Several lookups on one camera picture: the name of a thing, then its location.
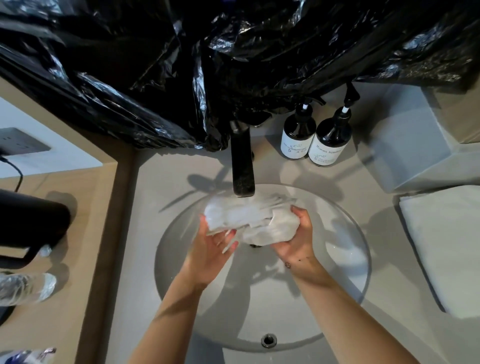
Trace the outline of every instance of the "crumpled black plastic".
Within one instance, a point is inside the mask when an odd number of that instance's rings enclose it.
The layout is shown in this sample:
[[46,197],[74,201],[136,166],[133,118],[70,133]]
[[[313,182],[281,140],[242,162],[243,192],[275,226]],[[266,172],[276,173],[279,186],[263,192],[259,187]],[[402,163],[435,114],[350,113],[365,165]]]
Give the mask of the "crumpled black plastic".
[[0,0],[0,75],[138,147],[220,150],[351,80],[465,91],[479,39],[467,0]]

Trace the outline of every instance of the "faucet spout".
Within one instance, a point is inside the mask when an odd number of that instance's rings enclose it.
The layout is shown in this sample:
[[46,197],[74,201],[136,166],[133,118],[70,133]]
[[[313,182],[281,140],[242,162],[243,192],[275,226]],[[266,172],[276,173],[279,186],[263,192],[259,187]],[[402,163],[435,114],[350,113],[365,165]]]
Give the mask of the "faucet spout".
[[231,121],[230,148],[232,153],[233,192],[237,197],[255,194],[250,126]]

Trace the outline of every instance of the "forearm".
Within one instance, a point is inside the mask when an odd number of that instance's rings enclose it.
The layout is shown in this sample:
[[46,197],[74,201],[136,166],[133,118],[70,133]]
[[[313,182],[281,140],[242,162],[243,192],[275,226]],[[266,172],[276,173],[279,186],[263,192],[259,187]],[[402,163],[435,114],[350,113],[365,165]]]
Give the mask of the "forearm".
[[202,287],[176,276],[129,364],[183,364],[201,294]]
[[316,260],[292,269],[340,364],[418,363]]

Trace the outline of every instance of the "white cloth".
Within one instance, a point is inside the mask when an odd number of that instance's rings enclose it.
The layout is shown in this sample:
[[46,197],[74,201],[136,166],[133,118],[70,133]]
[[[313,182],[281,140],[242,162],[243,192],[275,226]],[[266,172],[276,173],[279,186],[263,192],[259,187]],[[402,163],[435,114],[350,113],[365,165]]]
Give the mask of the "white cloth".
[[402,197],[400,208],[445,311],[480,316],[480,186]]
[[262,194],[238,198],[216,195],[205,207],[210,233],[237,229],[241,243],[269,245],[288,241],[295,235],[300,219],[290,207],[296,199],[281,194]]

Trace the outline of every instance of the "sink drain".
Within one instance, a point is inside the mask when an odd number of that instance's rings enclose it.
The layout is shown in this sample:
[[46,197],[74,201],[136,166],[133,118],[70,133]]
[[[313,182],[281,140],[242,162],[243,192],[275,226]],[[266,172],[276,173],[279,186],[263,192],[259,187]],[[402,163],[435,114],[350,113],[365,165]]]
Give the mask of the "sink drain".
[[276,345],[276,336],[274,334],[263,335],[260,342],[264,348],[271,349]]

